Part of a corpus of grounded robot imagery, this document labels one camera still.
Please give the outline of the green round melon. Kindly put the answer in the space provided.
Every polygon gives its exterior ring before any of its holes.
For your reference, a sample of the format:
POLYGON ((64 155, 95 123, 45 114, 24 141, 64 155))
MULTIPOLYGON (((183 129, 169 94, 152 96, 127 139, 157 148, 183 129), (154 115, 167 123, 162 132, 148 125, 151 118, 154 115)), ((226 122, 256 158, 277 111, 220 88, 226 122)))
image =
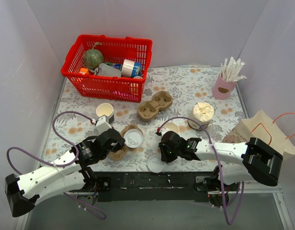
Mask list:
POLYGON ((83 55, 83 63, 90 69, 96 69, 104 62, 104 57, 101 51, 96 49, 96 46, 102 46, 101 42, 96 42, 92 49, 87 50, 83 55))

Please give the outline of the white plastic coffee lid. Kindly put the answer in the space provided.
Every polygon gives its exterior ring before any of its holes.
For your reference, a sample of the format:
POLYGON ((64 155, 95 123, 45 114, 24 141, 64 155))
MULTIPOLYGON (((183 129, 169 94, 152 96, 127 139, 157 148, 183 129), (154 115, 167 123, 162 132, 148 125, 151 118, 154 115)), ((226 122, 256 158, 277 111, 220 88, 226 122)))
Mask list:
POLYGON ((147 161, 147 168, 153 173, 160 173, 165 167, 165 162, 161 160, 159 155, 152 156, 147 161))

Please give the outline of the brown pulp cup carrier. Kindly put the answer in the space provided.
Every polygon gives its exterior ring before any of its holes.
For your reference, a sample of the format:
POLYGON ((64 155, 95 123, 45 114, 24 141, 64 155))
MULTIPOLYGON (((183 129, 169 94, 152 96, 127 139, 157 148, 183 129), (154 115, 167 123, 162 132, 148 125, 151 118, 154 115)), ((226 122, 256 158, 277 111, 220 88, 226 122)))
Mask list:
POLYGON ((137 115, 143 121, 154 119, 159 111, 169 108, 173 103, 173 97, 166 91, 159 91, 149 101, 142 102, 137 107, 137 115))
MULTIPOLYGON (((125 133, 131 129, 136 129, 138 132, 141 133, 141 135, 143 135, 143 132, 142 130, 136 125, 136 124, 130 124, 130 125, 127 125, 121 132, 121 136, 124 138, 125 137, 125 133)), ((127 151, 129 150, 129 147, 125 144, 123 146, 123 148, 117 152, 110 152, 108 154, 108 156, 112 159, 112 160, 115 160, 115 161, 119 161, 121 160, 125 154, 127 153, 127 151)))

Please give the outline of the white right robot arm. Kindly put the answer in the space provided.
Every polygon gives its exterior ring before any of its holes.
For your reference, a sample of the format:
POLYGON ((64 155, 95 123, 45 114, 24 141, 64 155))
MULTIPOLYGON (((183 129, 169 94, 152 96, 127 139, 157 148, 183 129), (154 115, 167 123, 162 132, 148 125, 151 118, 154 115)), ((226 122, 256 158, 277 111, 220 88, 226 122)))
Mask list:
POLYGON ((220 160, 226 164, 211 178, 211 186, 222 190, 242 181, 277 186, 283 156, 259 138, 241 143, 214 143, 200 138, 184 139, 173 131, 160 131, 161 160, 171 163, 178 157, 188 161, 220 160))

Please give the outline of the grey pouch package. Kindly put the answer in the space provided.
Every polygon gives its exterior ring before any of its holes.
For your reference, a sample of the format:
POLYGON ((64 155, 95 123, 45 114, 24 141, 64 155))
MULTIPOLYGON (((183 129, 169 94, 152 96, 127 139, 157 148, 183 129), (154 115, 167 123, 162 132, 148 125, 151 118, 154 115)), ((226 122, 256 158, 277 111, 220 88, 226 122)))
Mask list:
POLYGON ((109 66, 105 63, 101 63, 96 69, 95 73, 97 76, 105 76, 105 77, 121 77, 121 71, 109 66))

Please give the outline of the dark paper coffee cup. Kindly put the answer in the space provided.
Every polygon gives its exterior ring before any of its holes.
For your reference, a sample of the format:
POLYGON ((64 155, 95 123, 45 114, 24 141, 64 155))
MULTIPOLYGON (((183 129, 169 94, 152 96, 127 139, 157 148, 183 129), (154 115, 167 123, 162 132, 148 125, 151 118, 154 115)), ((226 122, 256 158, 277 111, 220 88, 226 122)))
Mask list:
POLYGON ((176 133, 176 134, 178 134, 179 131, 180 131, 178 125, 173 123, 173 122, 167 122, 163 127, 167 127, 169 129, 171 129, 171 131, 176 133))

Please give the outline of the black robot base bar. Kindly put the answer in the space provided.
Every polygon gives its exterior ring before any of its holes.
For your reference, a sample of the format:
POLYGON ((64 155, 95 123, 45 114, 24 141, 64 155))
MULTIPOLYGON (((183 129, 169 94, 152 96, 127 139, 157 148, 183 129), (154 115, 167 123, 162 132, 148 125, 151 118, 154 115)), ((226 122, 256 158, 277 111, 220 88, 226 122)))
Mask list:
POLYGON ((75 192, 98 202, 189 200, 221 207, 219 188, 212 172, 95 172, 75 192))

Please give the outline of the pink straw holder cup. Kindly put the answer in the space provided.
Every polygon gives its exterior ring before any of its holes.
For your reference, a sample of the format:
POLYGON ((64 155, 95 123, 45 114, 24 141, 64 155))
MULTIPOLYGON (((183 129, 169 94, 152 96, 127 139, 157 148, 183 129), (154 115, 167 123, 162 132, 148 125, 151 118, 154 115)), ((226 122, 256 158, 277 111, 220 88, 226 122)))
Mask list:
POLYGON ((220 73, 212 89, 212 95, 219 100, 227 99, 236 86, 236 82, 226 82, 220 73))

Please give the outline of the empty dark paper cup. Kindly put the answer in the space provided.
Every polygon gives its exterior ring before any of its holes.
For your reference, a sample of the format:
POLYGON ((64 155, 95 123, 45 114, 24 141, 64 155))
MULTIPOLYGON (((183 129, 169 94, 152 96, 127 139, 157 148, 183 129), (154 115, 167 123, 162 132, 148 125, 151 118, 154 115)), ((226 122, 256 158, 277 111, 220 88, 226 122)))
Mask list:
POLYGON ((102 103, 96 108, 96 115, 98 117, 106 116, 108 118, 108 123, 112 124, 114 122, 114 109, 110 103, 102 103))

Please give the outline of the orange small carton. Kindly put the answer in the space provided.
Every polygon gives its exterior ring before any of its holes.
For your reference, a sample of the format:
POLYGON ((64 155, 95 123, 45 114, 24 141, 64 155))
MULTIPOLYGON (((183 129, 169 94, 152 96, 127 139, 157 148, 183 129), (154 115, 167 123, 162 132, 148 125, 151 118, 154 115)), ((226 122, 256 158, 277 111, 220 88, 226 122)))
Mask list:
POLYGON ((87 68, 81 68, 79 73, 82 75, 89 75, 89 70, 87 68))

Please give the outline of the floral patterned table mat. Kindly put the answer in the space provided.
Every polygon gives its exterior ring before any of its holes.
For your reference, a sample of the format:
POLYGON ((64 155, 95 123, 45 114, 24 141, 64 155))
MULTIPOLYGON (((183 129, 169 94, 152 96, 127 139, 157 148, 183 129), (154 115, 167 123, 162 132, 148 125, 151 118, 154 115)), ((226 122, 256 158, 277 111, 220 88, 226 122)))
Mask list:
POLYGON ((141 103, 83 97, 66 81, 57 110, 60 117, 45 146, 43 159, 51 162, 67 152, 72 143, 97 135, 90 118, 97 117, 96 109, 101 104, 113 107, 115 129, 122 131, 127 125, 137 125, 143 132, 143 142, 137 148, 127 147, 110 154, 93 165, 95 171, 146 172, 148 160, 160 155, 160 137, 156 131, 162 124, 176 129, 185 139, 211 138, 220 142, 246 115, 237 91, 223 101, 212 95, 219 73, 218 67, 150 68, 141 103), (200 131, 188 120, 197 103, 208 103, 214 108, 206 131, 200 131))

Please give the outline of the blue white can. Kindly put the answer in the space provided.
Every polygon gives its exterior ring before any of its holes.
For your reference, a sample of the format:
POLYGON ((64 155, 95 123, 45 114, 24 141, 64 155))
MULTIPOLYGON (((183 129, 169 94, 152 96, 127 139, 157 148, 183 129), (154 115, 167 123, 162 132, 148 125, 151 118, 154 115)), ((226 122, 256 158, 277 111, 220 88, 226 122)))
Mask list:
POLYGON ((134 78, 136 76, 142 76, 142 65, 139 62, 125 59, 122 64, 121 76, 134 78))

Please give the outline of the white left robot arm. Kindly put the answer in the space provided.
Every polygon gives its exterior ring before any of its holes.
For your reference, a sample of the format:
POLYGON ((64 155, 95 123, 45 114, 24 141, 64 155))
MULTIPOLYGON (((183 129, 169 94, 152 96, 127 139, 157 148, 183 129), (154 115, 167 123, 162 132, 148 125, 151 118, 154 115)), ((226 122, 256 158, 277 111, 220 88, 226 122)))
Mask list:
POLYGON ((109 177, 97 178, 91 165, 123 148, 125 139, 110 128, 72 147, 49 165, 5 178, 5 194, 13 217, 29 213, 37 204, 66 192, 108 192, 109 177))

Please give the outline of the white wrapped straws bundle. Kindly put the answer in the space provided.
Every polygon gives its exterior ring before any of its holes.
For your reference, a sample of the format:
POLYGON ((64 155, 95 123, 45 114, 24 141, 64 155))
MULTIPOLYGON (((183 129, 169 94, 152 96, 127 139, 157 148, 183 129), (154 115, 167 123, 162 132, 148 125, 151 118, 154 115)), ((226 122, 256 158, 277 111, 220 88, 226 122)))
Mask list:
POLYGON ((229 83, 235 83, 239 80, 246 79, 247 77, 244 75, 239 75, 239 72, 245 65, 245 62, 243 62, 240 58, 238 60, 235 60, 233 57, 228 60, 225 58, 224 64, 221 63, 221 72, 220 77, 223 81, 229 82, 229 83))

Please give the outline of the red plastic shopping basket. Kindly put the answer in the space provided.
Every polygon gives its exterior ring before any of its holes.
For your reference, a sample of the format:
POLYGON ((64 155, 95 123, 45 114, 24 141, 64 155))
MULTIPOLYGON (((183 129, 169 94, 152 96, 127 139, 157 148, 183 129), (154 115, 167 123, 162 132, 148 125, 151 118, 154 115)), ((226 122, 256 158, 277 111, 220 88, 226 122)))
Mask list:
POLYGON ((61 74, 85 97, 141 102, 152 41, 80 35, 69 50, 61 74))

